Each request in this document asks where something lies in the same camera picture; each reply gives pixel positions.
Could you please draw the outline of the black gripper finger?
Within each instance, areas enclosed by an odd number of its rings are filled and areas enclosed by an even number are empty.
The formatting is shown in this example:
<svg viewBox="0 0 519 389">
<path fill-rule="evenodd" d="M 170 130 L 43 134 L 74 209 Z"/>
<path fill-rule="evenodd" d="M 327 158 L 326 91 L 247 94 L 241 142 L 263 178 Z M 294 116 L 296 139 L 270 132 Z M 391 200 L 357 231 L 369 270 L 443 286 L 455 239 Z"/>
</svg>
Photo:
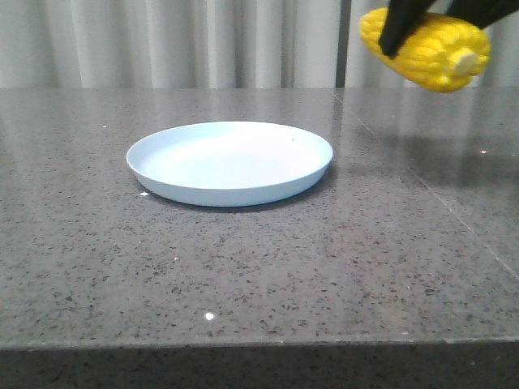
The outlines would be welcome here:
<svg viewBox="0 0 519 389">
<path fill-rule="evenodd" d="M 455 0 L 446 15 L 484 29 L 518 11 L 518 0 Z"/>
<path fill-rule="evenodd" d="M 407 37 L 418 26 L 433 0 L 391 0 L 379 45 L 384 56 L 394 58 Z"/>
</svg>

